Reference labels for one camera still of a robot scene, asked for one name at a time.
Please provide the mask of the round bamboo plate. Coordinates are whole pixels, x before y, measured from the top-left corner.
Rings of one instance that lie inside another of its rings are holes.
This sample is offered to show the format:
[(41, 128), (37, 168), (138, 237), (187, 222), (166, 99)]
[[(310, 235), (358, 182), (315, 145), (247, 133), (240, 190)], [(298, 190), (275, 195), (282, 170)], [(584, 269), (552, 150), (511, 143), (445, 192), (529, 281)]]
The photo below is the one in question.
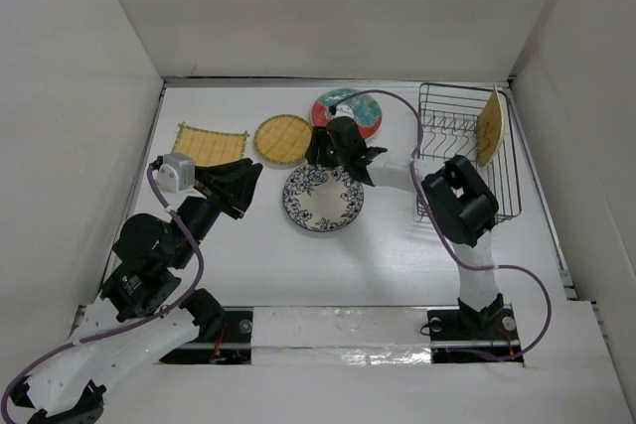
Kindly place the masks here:
[(291, 165), (305, 158), (312, 135), (311, 124), (291, 114), (274, 115), (256, 129), (253, 144), (266, 161), (277, 165)]

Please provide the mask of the fan-shaped bamboo tray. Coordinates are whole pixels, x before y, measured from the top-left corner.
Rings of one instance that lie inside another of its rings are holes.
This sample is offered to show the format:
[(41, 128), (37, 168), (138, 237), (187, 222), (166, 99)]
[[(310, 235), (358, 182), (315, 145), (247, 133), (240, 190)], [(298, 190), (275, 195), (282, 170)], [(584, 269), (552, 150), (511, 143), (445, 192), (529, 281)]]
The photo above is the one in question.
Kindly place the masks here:
[(476, 120), (476, 162), (480, 168), (489, 165), (498, 154), (506, 132), (506, 101), (494, 86)]

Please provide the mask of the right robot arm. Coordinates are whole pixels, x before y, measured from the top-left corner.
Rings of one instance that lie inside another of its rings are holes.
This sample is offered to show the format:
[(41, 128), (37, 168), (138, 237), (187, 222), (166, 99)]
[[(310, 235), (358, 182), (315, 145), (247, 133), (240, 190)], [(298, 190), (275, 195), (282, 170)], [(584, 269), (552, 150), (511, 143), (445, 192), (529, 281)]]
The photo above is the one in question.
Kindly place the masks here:
[(390, 156), (386, 148), (369, 146), (352, 118), (338, 117), (312, 128), (305, 158), (311, 165), (342, 167), (367, 186), (414, 192), (457, 264), (460, 329), (481, 338), (494, 328), (503, 310), (490, 236), (499, 204), (466, 157), (456, 155), (434, 169), (415, 157)]

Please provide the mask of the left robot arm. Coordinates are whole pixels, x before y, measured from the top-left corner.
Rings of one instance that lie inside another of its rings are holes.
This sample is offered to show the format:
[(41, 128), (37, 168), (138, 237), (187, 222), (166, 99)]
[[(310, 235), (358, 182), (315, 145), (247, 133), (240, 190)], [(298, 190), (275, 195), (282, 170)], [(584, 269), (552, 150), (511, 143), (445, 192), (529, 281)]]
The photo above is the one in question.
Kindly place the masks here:
[(171, 153), (151, 162), (147, 183), (169, 218), (138, 213), (125, 221), (112, 246), (118, 265), (70, 337), (7, 385), (2, 420), (11, 422), (15, 406), (32, 410), (32, 423), (94, 423), (145, 365), (220, 334), (225, 310), (199, 285), (201, 244), (221, 215), (244, 216), (261, 172), (249, 158), (198, 167)]

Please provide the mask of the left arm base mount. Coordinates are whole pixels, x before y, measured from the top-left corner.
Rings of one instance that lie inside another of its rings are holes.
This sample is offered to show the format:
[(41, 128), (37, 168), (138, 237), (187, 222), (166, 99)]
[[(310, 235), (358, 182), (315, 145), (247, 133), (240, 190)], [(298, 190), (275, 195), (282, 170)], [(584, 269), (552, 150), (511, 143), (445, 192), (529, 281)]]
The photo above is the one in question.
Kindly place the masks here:
[(211, 338), (196, 338), (159, 359), (171, 365), (251, 364), (252, 307), (226, 309), (221, 327)]

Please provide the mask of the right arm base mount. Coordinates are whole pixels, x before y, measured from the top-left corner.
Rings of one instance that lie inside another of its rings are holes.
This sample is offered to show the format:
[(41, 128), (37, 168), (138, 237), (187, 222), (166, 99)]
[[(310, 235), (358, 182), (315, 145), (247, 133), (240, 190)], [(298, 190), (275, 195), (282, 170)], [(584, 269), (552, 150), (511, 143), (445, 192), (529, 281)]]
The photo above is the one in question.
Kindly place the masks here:
[(488, 362), (488, 354), (504, 361), (523, 361), (514, 313), (501, 293), (480, 312), (461, 302), (455, 307), (429, 309), (419, 332), (429, 337), (434, 364)]

